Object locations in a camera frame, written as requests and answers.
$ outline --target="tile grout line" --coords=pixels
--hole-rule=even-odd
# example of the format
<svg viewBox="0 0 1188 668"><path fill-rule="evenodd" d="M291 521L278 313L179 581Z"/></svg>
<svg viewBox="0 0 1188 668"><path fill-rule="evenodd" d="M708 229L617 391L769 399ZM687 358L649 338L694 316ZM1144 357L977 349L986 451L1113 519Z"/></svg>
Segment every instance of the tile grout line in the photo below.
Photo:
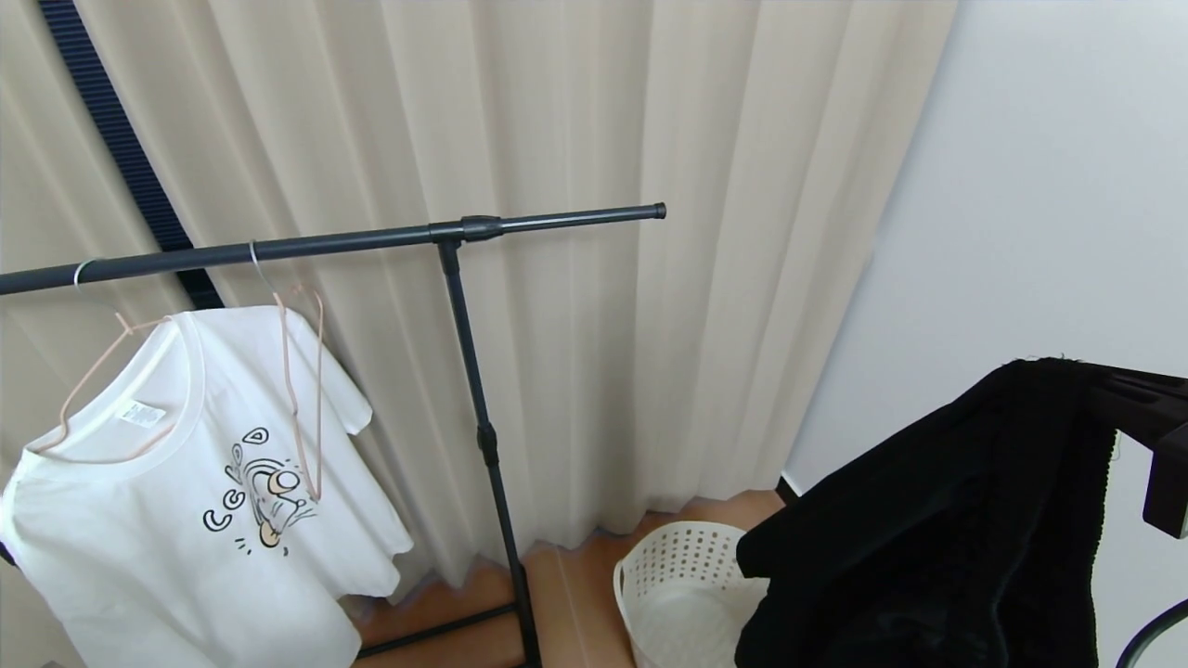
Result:
<svg viewBox="0 0 1188 668"><path fill-rule="evenodd" d="M569 575L565 573L565 565L561 561L561 550L552 546L552 557L557 560L557 568L561 569L561 584L565 587L565 601L569 603L569 618L574 620L574 631L577 631L577 647L582 650L582 666L590 668L590 657L586 651L586 637L582 634L582 625L577 622L577 609L574 606L574 595L569 590Z"/></svg>

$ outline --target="beige curtain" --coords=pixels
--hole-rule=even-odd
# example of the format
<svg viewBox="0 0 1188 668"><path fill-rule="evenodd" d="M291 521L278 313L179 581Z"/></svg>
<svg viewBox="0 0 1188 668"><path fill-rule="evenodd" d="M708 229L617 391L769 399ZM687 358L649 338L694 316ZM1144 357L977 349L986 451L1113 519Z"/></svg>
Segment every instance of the beige curtain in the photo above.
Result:
<svg viewBox="0 0 1188 668"><path fill-rule="evenodd" d="M0 0L0 271L154 250L36 2ZM162 277L88 285L88 295L135 320L187 303ZM119 332L108 307L72 288L0 298L0 485ZM118 351L102 374L110 378L134 349ZM0 666L50 661L82 666L37 592L0 563Z"/></svg>

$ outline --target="t-shirt neckline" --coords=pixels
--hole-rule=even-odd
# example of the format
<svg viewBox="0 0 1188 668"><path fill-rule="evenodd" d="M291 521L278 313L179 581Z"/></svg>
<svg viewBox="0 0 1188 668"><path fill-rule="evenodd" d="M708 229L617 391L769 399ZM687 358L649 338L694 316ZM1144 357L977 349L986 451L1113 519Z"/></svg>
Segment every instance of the t-shirt neckline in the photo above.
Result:
<svg viewBox="0 0 1188 668"><path fill-rule="evenodd" d="M190 313L171 315L158 324L115 379L69 418L71 433L84 431L96 420L109 418L115 407L129 398L131 392L143 384L144 377L153 372L169 348L178 340L183 346L188 371L185 399L173 429L160 441L139 456L124 461L76 461L56 455L59 448L62 452L84 448L86 436L78 441L68 439L67 442L44 453L34 452L37 447L58 436L61 428L55 427L25 446L17 470L24 470L23 473L31 478L53 480L121 479L144 473L169 459L194 431L202 415L206 396L206 364L201 336ZM157 433L157 429L146 429L145 440L152 439Z"/></svg>

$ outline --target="t-shirt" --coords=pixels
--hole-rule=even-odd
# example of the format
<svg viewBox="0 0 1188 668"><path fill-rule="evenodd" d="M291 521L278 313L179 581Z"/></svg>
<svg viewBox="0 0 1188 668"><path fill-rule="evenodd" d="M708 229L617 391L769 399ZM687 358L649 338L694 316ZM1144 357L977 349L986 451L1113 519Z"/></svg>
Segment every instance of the t-shirt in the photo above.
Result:
<svg viewBox="0 0 1188 668"><path fill-rule="evenodd" d="M316 478L317 336L286 311ZM372 410L322 353L322 494L299 467L278 307L181 313L58 430L30 443L5 543L90 668L347 667L337 599L388 595L412 541L349 434ZM172 429L139 456L165 427Z"/></svg>

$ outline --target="floor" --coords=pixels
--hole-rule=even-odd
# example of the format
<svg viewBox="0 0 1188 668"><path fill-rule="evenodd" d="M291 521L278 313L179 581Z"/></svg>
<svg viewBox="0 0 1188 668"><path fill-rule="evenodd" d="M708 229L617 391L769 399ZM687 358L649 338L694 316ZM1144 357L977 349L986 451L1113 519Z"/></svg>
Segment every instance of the floor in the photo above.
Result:
<svg viewBox="0 0 1188 668"><path fill-rule="evenodd" d="M524 560L548 668L631 668L631 643L619 619L611 573L649 531L680 519L751 529L784 504L776 492L744 492L729 500L694 500L678 513L649 513L630 536L595 534L575 550L537 546ZM443 582L397 606L380 603L360 626L364 647L473 615L512 600L511 579L495 565L479 566L461 591ZM356 661L353 668L507 668L524 661L514 615L451 631Z"/></svg>

